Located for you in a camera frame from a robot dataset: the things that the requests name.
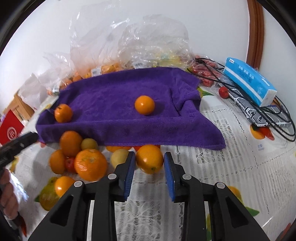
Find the wooden trim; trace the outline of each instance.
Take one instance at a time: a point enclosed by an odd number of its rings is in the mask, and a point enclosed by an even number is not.
[[[260,68],[264,45],[263,7],[256,0],[247,0],[250,14],[250,33],[247,64]]]

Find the white stripe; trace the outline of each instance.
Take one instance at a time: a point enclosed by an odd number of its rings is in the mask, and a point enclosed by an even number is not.
[[[225,67],[225,70],[228,71],[229,73],[231,73],[234,77],[236,77],[244,86],[246,86],[249,91],[251,91],[256,97],[257,99],[262,102],[263,99],[261,98],[261,96],[245,81],[243,80],[240,76],[238,76],[238,74],[236,74],[235,72],[233,72],[230,68]]]

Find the white wall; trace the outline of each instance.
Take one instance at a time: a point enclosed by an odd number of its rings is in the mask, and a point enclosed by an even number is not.
[[[0,56],[0,111],[32,72],[43,73],[49,64],[44,52],[66,52],[69,22],[82,5],[102,0],[46,0],[19,27]],[[121,0],[130,22],[148,14],[164,14],[182,21],[195,53],[217,61],[232,56],[246,59],[249,13],[246,0]]]
[[[296,121],[296,47],[285,30],[264,10],[265,42],[260,72],[277,89],[278,97]]]

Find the blue tissue package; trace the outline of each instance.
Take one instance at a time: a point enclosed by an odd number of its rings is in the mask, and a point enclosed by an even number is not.
[[[224,74],[238,84],[260,107],[269,106],[276,96],[276,89],[259,72],[244,61],[226,60]]]

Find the black wire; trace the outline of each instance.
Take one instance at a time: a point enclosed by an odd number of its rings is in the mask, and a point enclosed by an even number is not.
[[[214,82],[218,82],[220,84],[223,84],[230,92],[236,94],[238,97],[240,98],[243,98],[245,100],[247,100],[251,105],[252,107],[258,111],[258,113],[260,113],[260,115],[265,119],[265,121],[268,123],[268,125],[270,125],[271,127],[273,127],[273,129],[279,133],[283,138],[285,138],[287,141],[290,141],[290,142],[294,142],[296,140],[296,127],[295,127],[295,124],[290,116],[290,113],[287,109],[287,107],[285,106],[285,104],[280,100],[280,98],[278,98],[277,96],[275,97],[277,103],[276,103],[276,106],[277,108],[279,109],[279,112],[275,112],[271,109],[269,109],[268,107],[260,107],[258,106],[250,97],[249,95],[239,86],[237,85],[235,82],[233,82],[234,85],[231,85],[231,84],[228,84],[228,83],[225,83],[223,81],[221,81],[215,74],[214,72],[212,71],[212,67],[209,68],[209,66],[203,61],[203,60],[210,60],[210,61],[213,61],[211,59],[208,59],[208,58],[196,58],[195,61],[197,63],[200,63],[200,64],[203,64],[210,72],[211,74],[216,78],[216,79],[212,79],[212,78],[208,78],[208,77],[204,77],[202,75],[199,75],[199,74],[194,74],[190,69],[187,69],[191,74],[199,77],[199,78],[203,78],[203,79],[207,79],[207,80],[211,80],[211,81],[214,81]],[[230,89],[230,87],[232,88],[235,88],[237,89],[242,95],[232,91]],[[290,133],[287,133],[282,127],[280,127],[271,117],[269,117],[267,115],[267,113],[270,113],[270,114],[273,114],[273,115],[276,115],[279,119],[285,121],[285,122],[291,122],[292,124],[292,127],[293,127],[293,134],[290,134]],[[280,116],[280,114],[283,113],[287,118],[284,119]]]

